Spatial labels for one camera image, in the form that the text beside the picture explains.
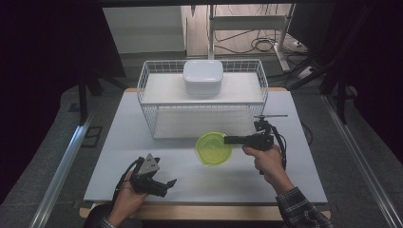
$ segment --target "wire shelf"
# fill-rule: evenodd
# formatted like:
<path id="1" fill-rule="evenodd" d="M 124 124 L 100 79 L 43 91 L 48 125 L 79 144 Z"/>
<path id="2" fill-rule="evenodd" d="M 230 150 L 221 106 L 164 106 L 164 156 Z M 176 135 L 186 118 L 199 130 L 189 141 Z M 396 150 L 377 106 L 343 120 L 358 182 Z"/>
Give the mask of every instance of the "wire shelf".
<path id="1" fill-rule="evenodd" d="M 260 60 L 221 60 L 221 93 L 212 98 L 185 92 L 185 60 L 146 61 L 138 83 L 138 99 L 151 135 L 198 138 L 209 131 L 227 135 L 255 132 L 253 117 L 266 104 L 267 80 Z"/>

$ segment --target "green plate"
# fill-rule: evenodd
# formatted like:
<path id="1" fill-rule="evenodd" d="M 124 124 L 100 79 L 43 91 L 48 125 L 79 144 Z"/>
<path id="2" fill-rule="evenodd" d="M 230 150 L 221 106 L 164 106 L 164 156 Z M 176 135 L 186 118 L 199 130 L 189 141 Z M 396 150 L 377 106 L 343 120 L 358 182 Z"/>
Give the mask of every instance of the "green plate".
<path id="1" fill-rule="evenodd" d="M 203 165 L 220 165 L 231 157 L 232 146 L 224 144 L 224 136 L 221 132 L 213 131 L 199 137 L 196 153 Z"/>

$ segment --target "left hand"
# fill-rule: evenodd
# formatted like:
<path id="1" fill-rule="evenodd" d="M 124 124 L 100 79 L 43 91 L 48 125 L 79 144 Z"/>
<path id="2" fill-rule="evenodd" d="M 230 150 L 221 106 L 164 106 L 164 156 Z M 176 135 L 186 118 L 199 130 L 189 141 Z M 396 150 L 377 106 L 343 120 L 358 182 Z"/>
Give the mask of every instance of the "left hand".
<path id="1" fill-rule="evenodd" d="M 115 205 L 107 220 L 114 226 L 119 227 L 122 222 L 133 215 L 143 204 L 146 193 L 136 193 L 131 186 L 129 180 L 133 171 L 130 171 L 125 176 L 125 181 L 122 183 L 119 195 L 116 198 Z"/>

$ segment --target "right hand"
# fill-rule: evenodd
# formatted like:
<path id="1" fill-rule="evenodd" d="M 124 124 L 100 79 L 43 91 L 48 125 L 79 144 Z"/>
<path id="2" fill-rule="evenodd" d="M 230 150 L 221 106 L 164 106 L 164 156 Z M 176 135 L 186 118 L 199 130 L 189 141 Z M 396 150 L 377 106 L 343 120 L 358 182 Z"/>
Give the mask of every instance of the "right hand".
<path id="1" fill-rule="evenodd" d="M 264 174 L 264 179 L 276 190 L 278 195 L 294 188 L 281 163 L 281 153 L 277 145 L 273 145 L 266 151 L 254 149 L 244 145 L 242 147 L 246 155 L 255 157 L 255 167 Z"/>

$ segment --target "gray floor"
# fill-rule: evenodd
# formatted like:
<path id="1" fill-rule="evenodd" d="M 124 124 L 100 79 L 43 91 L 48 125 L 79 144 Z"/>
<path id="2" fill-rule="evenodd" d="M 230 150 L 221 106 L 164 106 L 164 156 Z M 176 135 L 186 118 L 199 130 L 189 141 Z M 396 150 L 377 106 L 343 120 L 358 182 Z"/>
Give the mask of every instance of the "gray floor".
<path id="1" fill-rule="evenodd" d="M 179 56 L 177 54 L 166 54 L 163 58 L 180 58 L 181 54 Z M 272 57 L 258 57 L 263 61 L 267 75 L 281 73 L 277 61 Z M 129 86 L 135 86 L 144 58 L 149 60 L 156 57 L 152 55 L 123 56 L 127 78 L 119 80 Z M 272 82 L 270 86 L 281 86 L 283 81 L 279 80 L 283 79 L 285 79 L 284 76 L 269 77 L 269 82 Z M 104 81 L 101 83 L 105 90 L 102 96 L 88 95 L 89 105 L 94 108 L 94 118 L 89 131 L 96 131 L 99 129 L 97 127 L 101 127 L 99 141 L 96 142 L 94 138 L 87 137 L 83 142 L 86 146 L 82 146 L 77 154 L 63 190 L 49 215 L 47 227 L 81 227 L 85 222 L 79 217 L 79 208 L 88 206 L 82 202 L 86 185 L 123 94 L 118 87 Z M 331 221 L 335 227 L 389 227 L 318 93 L 319 84 L 320 79 L 315 80 L 293 91 L 292 94 L 300 119 L 313 133 L 310 148 L 329 200 L 332 211 Z M 2 228 L 29 227 L 66 151 L 79 121 L 79 112 L 74 108 L 78 104 L 76 87 L 65 92 L 61 104 L 56 121 L 37 154 L 0 206 L 0 227 Z M 348 101 L 346 104 L 346 117 L 350 130 L 386 189 L 397 213 L 403 215 L 402 164 L 361 118 L 354 108 L 353 101 Z M 154 227 L 163 227 L 163 224 L 159 223 Z M 271 226 L 263 223 L 255 227 Z"/>

